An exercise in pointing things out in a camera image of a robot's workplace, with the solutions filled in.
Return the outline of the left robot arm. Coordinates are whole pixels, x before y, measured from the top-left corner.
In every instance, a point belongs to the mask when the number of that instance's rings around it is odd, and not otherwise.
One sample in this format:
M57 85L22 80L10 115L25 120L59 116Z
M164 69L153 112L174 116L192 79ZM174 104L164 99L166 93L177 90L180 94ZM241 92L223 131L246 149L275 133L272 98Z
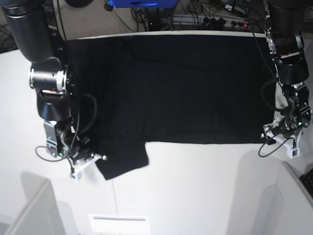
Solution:
M268 18L266 40L287 100L287 107L280 110L283 119L273 133L285 138L297 135L311 122L310 92L305 84L309 69L301 32L307 4L306 0L264 1Z

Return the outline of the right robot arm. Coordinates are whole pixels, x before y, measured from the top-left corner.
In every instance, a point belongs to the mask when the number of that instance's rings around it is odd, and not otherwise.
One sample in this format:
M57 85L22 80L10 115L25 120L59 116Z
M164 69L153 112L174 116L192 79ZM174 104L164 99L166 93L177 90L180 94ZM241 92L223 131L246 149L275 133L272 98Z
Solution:
M29 85L37 96L37 110L44 120L46 150L71 165L98 156L80 139L91 125L80 127L73 118L74 70L66 39L57 24L51 0L2 0L0 7L23 56L31 62Z

